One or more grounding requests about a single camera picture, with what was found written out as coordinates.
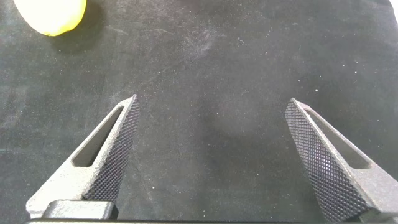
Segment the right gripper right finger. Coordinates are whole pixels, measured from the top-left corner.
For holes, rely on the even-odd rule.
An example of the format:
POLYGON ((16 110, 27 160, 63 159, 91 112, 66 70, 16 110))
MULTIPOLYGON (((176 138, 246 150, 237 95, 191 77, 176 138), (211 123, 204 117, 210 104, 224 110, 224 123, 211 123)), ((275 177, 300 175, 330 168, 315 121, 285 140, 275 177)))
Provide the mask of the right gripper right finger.
POLYGON ((291 98, 285 119, 324 217, 397 222, 397 181, 309 105, 291 98))

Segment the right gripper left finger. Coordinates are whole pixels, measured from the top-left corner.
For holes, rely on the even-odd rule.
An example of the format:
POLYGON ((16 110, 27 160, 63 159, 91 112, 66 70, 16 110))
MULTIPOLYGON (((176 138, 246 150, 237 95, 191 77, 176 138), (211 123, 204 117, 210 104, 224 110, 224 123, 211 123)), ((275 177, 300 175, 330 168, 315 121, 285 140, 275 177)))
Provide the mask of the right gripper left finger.
POLYGON ((137 95, 120 101, 27 201, 30 217, 56 200, 115 202, 139 116, 137 95))

